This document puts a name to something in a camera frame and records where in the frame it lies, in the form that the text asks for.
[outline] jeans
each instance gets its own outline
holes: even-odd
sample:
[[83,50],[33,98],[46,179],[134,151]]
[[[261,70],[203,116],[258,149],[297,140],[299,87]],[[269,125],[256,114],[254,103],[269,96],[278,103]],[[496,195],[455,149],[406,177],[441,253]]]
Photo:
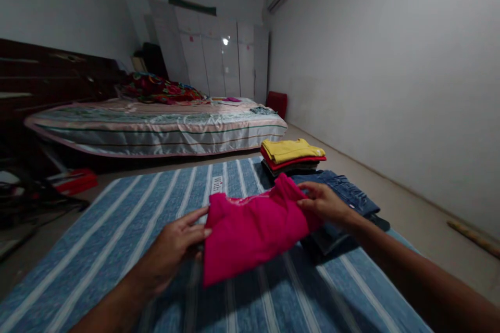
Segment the jeans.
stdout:
[[[380,208],[365,193],[357,188],[356,185],[349,182],[344,175],[336,175],[332,171],[327,170],[318,171],[316,174],[293,175],[291,178],[295,184],[305,181],[327,184],[344,203],[368,219],[380,211]],[[324,230],[314,232],[311,236],[321,252],[326,255],[347,238],[347,234],[331,223],[325,223],[323,228]]]

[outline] mattress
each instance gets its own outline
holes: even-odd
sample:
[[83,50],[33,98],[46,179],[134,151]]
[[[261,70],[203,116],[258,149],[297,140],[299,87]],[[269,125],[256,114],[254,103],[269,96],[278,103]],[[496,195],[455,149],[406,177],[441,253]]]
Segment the mattress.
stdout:
[[29,116],[24,123],[46,138],[95,155],[214,155],[258,148],[265,139],[281,139],[286,122],[271,111],[253,113],[254,107],[257,104],[249,99],[193,105],[112,99],[56,107]]
[[[113,181],[0,305],[0,331],[66,331],[138,261],[163,226],[208,203],[269,188],[260,157]],[[411,245],[395,231],[389,234]],[[186,262],[135,331],[430,331],[363,249],[313,266],[299,243],[270,262],[201,286]]]

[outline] pink cloth on bed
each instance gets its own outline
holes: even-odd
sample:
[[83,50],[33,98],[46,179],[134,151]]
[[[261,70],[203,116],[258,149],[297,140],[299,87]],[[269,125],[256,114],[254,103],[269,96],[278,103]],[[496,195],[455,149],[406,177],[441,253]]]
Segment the pink cloth on bed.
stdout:
[[276,186],[248,198],[210,196],[206,227],[203,286],[250,270],[292,248],[317,230],[322,221],[302,211],[297,201],[306,195],[281,173]]
[[234,98],[234,97],[232,97],[232,96],[227,97],[227,98],[224,98],[224,99],[222,99],[222,101],[233,101],[233,102],[235,102],[235,103],[239,103],[239,102],[241,102],[241,100],[239,100],[239,99],[237,99],[237,98]]

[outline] red plastic stool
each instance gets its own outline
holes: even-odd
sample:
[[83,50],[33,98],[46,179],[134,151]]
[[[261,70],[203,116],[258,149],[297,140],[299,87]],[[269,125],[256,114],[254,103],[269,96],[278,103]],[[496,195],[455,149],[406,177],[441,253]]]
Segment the red plastic stool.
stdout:
[[278,115],[282,119],[285,119],[287,104],[288,104],[287,94],[277,93],[274,91],[269,91],[269,94],[267,94],[266,106],[278,112]]

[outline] white wardrobe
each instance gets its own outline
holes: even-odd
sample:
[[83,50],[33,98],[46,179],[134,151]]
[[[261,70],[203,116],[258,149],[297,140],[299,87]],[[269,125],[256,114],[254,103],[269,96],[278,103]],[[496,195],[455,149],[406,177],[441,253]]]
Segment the white wardrobe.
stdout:
[[149,7],[172,81],[266,103],[268,31],[157,0]]

